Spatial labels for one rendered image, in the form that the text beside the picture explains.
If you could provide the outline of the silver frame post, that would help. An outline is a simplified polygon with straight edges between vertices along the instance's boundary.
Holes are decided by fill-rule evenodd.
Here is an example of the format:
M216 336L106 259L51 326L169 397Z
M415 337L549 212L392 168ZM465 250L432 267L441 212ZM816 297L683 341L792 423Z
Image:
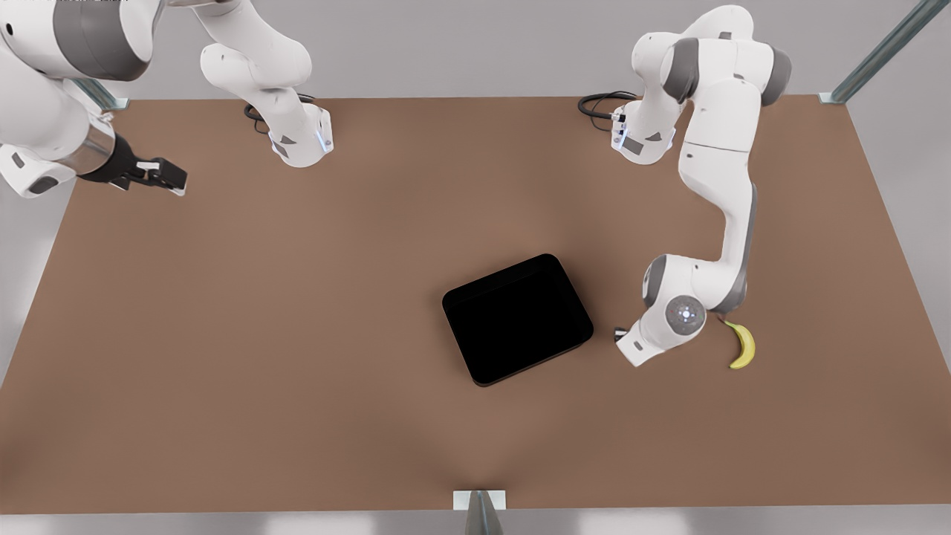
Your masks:
M102 111L125 111L129 106L128 98L114 96L99 80L78 78L71 81Z
M841 106L854 97L860 89L883 70L884 65L906 47L942 10L951 5L951 0L918 0L912 10L904 15L873 48L862 61L853 68L842 82L830 92L823 92L817 97L822 104Z
M504 535L497 512L507 509L503 490L454 490L454 510L467 512L464 535Z

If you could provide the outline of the yellow banana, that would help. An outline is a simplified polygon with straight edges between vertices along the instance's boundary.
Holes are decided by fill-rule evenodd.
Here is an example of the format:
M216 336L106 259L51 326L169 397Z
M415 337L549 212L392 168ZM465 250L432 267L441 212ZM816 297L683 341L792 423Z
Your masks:
M731 369L743 369L750 365L756 354L756 342L747 326L734 324L722 318L724 325L729 326L737 336L740 343L740 353L738 357L729 365Z

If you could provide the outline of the black storage box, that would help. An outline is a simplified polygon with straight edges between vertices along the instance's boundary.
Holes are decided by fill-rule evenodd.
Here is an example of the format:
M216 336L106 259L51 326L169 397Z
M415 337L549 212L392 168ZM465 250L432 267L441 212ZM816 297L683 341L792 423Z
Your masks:
M594 335L580 295L550 253L451 289L441 305L471 379L481 387L579 348Z

